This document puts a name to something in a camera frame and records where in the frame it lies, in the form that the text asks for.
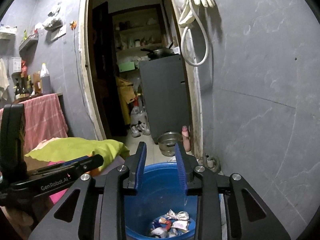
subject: white sneaker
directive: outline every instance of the white sneaker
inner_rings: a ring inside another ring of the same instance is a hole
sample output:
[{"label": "white sneaker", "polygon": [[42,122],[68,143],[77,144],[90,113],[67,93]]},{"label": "white sneaker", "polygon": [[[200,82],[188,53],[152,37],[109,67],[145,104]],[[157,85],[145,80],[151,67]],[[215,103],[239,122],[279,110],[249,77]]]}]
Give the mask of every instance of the white sneaker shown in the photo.
[{"label": "white sneaker", "polygon": [[139,123],[137,128],[143,135],[150,135],[150,129],[144,122]]},{"label": "white sneaker", "polygon": [[131,126],[131,135],[134,138],[141,136],[140,132],[138,131],[135,125]]}]

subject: frying pan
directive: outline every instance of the frying pan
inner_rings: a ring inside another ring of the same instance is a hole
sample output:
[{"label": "frying pan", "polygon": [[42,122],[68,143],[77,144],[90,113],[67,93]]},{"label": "frying pan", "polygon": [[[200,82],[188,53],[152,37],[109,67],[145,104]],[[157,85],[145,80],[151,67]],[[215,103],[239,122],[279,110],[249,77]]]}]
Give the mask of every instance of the frying pan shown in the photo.
[{"label": "frying pan", "polygon": [[155,58],[161,58],[161,57],[168,57],[171,55],[174,55],[174,52],[171,48],[172,44],[170,45],[169,48],[161,48],[161,49],[155,49],[155,50],[151,50],[151,49],[141,49],[141,51],[147,51],[148,53],[148,57],[150,59],[155,59]]}]

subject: gray refrigerator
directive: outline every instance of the gray refrigerator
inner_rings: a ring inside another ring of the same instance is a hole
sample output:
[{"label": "gray refrigerator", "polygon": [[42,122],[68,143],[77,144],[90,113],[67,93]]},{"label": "gray refrigerator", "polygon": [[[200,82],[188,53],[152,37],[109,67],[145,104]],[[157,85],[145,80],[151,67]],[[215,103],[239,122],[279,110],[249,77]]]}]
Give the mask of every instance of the gray refrigerator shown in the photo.
[{"label": "gray refrigerator", "polygon": [[179,54],[139,63],[142,93],[152,139],[189,126],[189,107]]}]

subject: shower hose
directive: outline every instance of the shower hose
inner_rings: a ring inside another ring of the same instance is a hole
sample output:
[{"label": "shower hose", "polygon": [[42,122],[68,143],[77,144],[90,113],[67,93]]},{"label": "shower hose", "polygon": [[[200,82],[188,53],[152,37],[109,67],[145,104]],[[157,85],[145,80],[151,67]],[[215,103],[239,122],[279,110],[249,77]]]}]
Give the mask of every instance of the shower hose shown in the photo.
[{"label": "shower hose", "polygon": [[195,10],[194,10],[194,8],[193,8],[193,6],[192,6],[192,1],[193,1],[193,0],[188,0],[188,3],[189,3],[189,5],[190,5],[190,9],[191,9],[191,11],[192,11],[192,13],[193,13],[196,21],[198,22],[198,24],[199,24],[199,26],[200,26],[200,29],[201,29],[201,31],[202,31],[202,34],[203,34],[203,37],[204,37],[204,42],[205,42],[205,54],[204,54],[204,58],[203,58],[199,63],[190,62],[190,61],[188,60],[188,57],[186,57],[185,41],[186,41],[186,35],[187,35],[187,32],[188,32],[189,26],[187,26],[187,27],[184,29],[183,34],[182,34],[182,38],[181,38],[181,53],[182,53],[182,56],[183,56],[184,60],[185,60],[189,65],[191,65],[191,66],[193,66],[193,67],[198,67],[198,66],[202,65],[202,64],[206,61],[206,59],[207,59],[207,57],[208,57],[208,54],[209,54],[209,49],[208,49],[208,48],[209,48],[209,41],[208,41],[207,33],[205,32],[205,29],[204,29],[204,27],[203,27],[203,25],[202,25],[202,23],[201,23],[198,15],[196,14],[196,12],[195,12]]}]

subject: metal bowl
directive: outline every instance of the metal bowl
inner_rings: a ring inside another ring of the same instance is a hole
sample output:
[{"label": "metal bowl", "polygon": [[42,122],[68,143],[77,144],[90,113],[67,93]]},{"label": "metal bowl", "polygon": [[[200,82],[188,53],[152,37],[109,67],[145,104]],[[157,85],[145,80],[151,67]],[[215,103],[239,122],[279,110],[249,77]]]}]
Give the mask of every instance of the metal bowl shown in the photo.
[{"label": "metal bowl", "polygon": [[166,132],[158,138],[158,145],[164,156],[174,156],[174,146],[182,141],[182,135],[178,132]]}]

